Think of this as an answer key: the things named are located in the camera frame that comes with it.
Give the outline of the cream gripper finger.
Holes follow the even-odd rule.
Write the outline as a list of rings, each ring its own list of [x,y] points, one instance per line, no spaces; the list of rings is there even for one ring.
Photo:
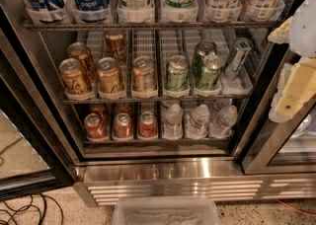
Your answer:
[[[316,94],[316,59],[302,57],[285,63],[279,74],[269,119],[276,123],[292,119]]]
[[[292,17],[289,17],[278,28],[273,30],[268,35],[268,41],[277,43],[277,44],[289,43],[289,29],[290,29],[291,22],[292,22]]]

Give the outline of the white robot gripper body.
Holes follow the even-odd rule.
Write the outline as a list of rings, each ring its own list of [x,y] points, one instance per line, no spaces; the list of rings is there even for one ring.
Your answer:
[[[289,28],[290,50],[303,57],[316,57],[316,0],[304,0]]]

